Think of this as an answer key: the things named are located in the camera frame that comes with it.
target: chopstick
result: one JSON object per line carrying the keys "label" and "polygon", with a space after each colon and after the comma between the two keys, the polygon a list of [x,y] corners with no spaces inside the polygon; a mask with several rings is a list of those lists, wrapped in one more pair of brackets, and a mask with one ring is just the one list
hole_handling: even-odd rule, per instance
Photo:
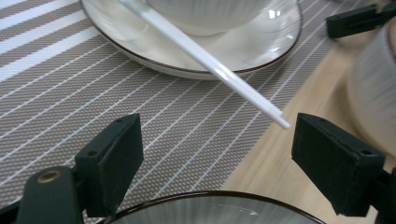
{"label": "chopstick", "polygon": [[242,78],[224,66],[205,49],[195,43],[191,38],[180,31],[173,23],[151,8],[143,0],[118,0],[122,5],[131,10],[137,17],[154,27],[167,37],[196,62],[206,68],[217,79],[229,86],[233,91],[247,99],[268,118],[284,129],[290,125],[280,116],[282,111],[273,105],[264,96],[249,86]]}

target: white cup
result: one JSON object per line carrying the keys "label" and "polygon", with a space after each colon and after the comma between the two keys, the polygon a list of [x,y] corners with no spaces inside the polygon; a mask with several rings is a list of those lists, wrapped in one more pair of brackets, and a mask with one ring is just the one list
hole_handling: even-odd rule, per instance
{"label": "white cup", "polygon": [[256,18],[272,0],[146,0],[189,35],[213,35]]}
{"label": "white cup", "polygon": [[396,17],[363,50],[347,92],[358,131],[374,147],[396,156]]}

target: screw hole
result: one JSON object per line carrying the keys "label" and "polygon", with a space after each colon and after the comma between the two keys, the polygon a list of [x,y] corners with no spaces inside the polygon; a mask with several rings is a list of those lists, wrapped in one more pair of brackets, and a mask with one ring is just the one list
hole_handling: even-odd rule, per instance
{"label": "screw hole", "polygon": [[46,173],[40,175],[37,179],[37,182],[40,184],[49,183],[62,175],[60,170],[51,170],[47,171]]}
{"label": "screw hole", "polygon": [[362,151],[362,153],[364,154],[364,155],[373,155],[373,153],[371,152],[371,151],[369,151],[369,150],[363,150]]}
{"label": "screw hole", "polygon": [[95,151],[90,151],[90,152],[88,152],[88,155],[89,155],[89,156],[94,156],[94,155],[96,155],[96,153],[97,153],[97,152],[95,152]]}

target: wooden table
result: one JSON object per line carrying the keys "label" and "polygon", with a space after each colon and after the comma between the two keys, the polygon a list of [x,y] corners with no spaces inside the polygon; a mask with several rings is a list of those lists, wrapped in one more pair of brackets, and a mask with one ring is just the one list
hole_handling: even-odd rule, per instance
{"label": "wooden table", "polygon": [[[376,211],[368,217],[337,216],[300,167],[291,160],[291,144],[298,112],[328,119],[359,138],[348,109],[346,82],[353,63],[375,32],[339,40],[317,70],[284,110],[293,125],[287,131],[273,125],[247,154],[222,189],[254,193],[296,206],[327,223],[374,223]],[[396,166],[387,156],[386,170]]]}

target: striped placemat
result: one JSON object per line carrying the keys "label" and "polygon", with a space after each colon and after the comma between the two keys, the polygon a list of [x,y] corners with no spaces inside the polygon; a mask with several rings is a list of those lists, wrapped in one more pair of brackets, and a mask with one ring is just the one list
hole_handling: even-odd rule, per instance
{"label": "striped placemat", "polygon": [[[283,108],[334,46],[324,19],[365,1],[301,0],[288,56],[246,77]],[[117,52],[76,0],[0,1],[0,206],[28,176],[74,155],[118,117],[140,113],[145,161],[121,205],[219,189],[270,120],[217,81],[171,77]]]}

